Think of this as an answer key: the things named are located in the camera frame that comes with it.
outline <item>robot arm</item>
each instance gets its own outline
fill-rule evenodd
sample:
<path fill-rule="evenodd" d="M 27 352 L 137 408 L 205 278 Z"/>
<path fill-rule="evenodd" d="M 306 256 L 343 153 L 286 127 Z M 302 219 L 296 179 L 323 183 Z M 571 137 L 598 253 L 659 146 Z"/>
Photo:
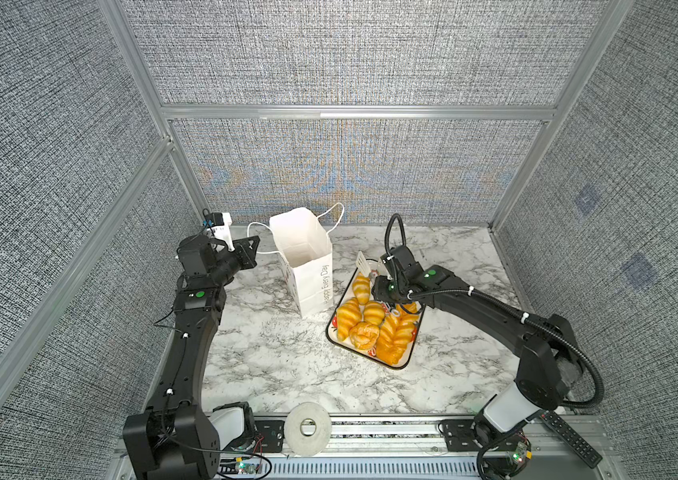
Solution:
<path fill-rule="evenodd" d="M 389 247 L 390 230 L 397 220 L 403 244 Z M 373 298 L 390 304 L 417 300 L 464 319 L 500 341 L 519 359 L 516 379 L 493 397 L 476 416 L 477 441 L 487 446 L 539 410 L 558 406 L 591 407 L 602 399 L 602 379 L 592 362 L 578 348 L 570 323 L 562 316 L 548 319 L 517 310 L 475 290 L 452 271 L 439 265 L 424 270 L 405 245 L 403 222 L 393 215 L 385 235 L 387 254 L 382 263 L 392 279 L 378 277 Z M 589 370 L 595 383 L 594 397 L 570 402 L 565 396 L 572 384 Z"/>
<path fill-rule="evenodd" d="M 205 226 L 213 227 L 214 215 L 206 216 Z M 200 400 L 211 340 L 227 298 L 224 286 L 239 270 L 256 266 L 259 237 L 231 240 L 231 249 L 206 231 L 185 238 L 176 251 L 184 272 L 177 281 L 174 326 L 164 326 L 174 330 L 169 355 L 144 412 L 128 417 L 123 427 L 139 480 L 213 477 L 219 453 L 203 450 L 222 450 L 243 433 L 251 414 L 247 406 L 228 406 L 209 419 Z"/>

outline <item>white marble countertop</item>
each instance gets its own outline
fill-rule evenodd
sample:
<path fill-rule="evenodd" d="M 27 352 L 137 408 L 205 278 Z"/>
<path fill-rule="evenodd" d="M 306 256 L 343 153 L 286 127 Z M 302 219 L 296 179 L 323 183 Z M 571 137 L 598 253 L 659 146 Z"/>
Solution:
<path fill-rule="evenodd" d="M 274 250 L 264 227 L 260 251 Z M 482 227 L 407 226 L 408 246 L 427 268 L 440 264 L 466 282 L 517 306 L 515 294 Z M 233 237 L 245 236 L 234 227 Z M 339 226 L 334 243 L 338 301 L 363 250 L 383 251 L 382 226 Z M 397 234 L 393 234 L 392 244 Z M 258 255 L 254 270 L 227 286 L 227 304 L 211 344 L 202 406 L 247 401 L 256 413 L 289 412 L 317 402 L 334 413 L 475 413 L 514 379 L 518 360 L 464 320 L 429 309 L 409 365 L 391 370 L 331 344 L 331 310 L 302 319 L 286 290 L 275 255 Z"/>

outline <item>bread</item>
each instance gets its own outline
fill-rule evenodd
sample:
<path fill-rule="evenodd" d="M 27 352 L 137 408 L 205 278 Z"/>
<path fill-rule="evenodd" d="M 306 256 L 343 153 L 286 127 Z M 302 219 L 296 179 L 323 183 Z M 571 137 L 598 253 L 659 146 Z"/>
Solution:
<path fill-rule="evenodd" d="M 358 350 L 369 350 L 379 338 L 379 327 L 369 323 L 360 322 L 350 330 L 350 341 Z"/>
<path fill-rule="evenodd" d="M 387 311 L 384 310 L 384 305 L 372 300 L 366 303 L 366 306 L 363 308 L 363 321 L 379 326 L 382 324 L 386 314 Z"/>
<path fill-rule="evenodd" d="M 416 302 L 409 303 L 408 305 L 397 305 L 395 306 L 396 310 L 401 313 L 401 315 L 407 315 L 406 310 L 408 310 L 411 313 L 417 313 L 419 312 L 419 307 L 417 307 Z"/>
<path fill-rule="evenodd" d="M 350 329 L 363 320 L 361 307 L 357 298 L 350 298 L 337 308 L 337 338 L 343 342 L 350 334 Z"/>
<path fill-rule="evenodd" d="M 365 305 L 371 298 L 371 279 L 359 274 L 352 282 L 352 291 L 355 293 L 357 301 L 361 305 Z"/>
<path fill-rule="evenodd" d="M 417 315 L 403 313 L 401 316 L 387 315 L 379 329 L 376 344 L 377 358 L 388 365 L 395 365 L 403 357 L 413 334 L 417 329 Z"/>

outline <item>remote control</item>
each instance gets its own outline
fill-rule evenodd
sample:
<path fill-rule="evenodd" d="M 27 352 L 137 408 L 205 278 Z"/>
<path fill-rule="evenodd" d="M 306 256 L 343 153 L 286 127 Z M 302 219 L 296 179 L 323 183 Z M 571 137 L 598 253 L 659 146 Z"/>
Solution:
<path fill-rule="evenodd" d="M 557 413 L 552 411 L 544 412 L 541 416 L 542 422 L 558 434 L 566 444 L 581 458 L 590 468 L 598 466 L 603 456 L 595 450 L 586 440 L 582 438 L 571 426 Z"/>

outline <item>white tape roll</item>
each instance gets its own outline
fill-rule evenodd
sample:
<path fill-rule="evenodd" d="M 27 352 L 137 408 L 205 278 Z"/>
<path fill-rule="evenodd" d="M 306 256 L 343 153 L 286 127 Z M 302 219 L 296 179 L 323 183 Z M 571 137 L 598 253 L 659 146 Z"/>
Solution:
<path fill-rule="evenodd" d="M 306 436 L 301 432 L 304 420 L 315 422 L 315 433 Z M 299 456 L 311 457 L 328 445 L 331 438 L 331 416 L 316 403 L 307 402 L 291 410 L 284 426 L 286 443 Z"/>

